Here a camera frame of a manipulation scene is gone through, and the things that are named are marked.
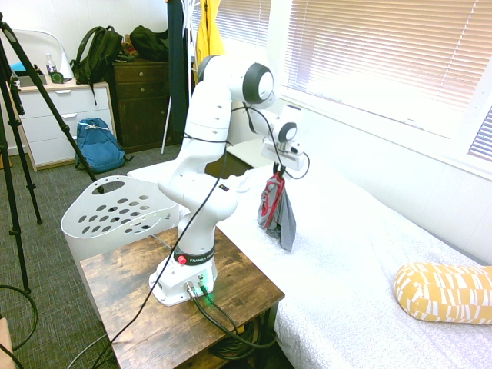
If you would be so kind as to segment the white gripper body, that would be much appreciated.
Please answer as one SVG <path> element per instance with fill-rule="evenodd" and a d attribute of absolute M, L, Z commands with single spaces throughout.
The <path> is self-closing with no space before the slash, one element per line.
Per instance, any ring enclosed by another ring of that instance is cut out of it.
<path fill-rule="evenodd" d="M 274 144 L 264 138 L 261 155 L 290 169 L 303 168 L 303 145 L 298 141 Z"/>

